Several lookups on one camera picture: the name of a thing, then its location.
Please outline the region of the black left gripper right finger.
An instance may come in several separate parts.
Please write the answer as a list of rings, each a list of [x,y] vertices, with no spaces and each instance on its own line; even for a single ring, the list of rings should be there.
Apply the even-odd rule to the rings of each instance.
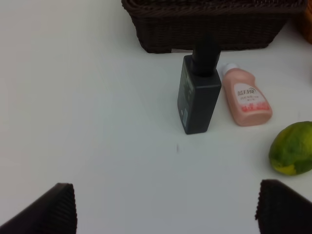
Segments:
[[[261,234],[310,234],[312,202],[279,180],[265,179],[255,220]]]

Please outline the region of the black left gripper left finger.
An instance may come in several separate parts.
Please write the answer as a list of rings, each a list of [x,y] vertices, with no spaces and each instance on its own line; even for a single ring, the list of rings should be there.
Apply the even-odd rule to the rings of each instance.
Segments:
[[[71,183],[57,183],[0,226],[2,234],[75,234],[78,218]]]

